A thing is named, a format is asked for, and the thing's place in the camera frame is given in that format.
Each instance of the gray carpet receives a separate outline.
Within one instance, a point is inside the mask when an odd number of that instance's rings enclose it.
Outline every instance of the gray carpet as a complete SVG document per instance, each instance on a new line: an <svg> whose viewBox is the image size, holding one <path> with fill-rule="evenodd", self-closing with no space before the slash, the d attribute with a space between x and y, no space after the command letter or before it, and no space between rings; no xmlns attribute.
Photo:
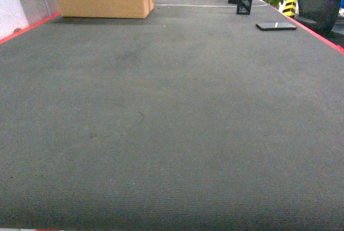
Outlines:
<svg viewBox="0 0 344 231"><path fill-rule="evenodd" d="M0 227L344 228L343 55L257 0L155 5L0 46Z"/></svg>

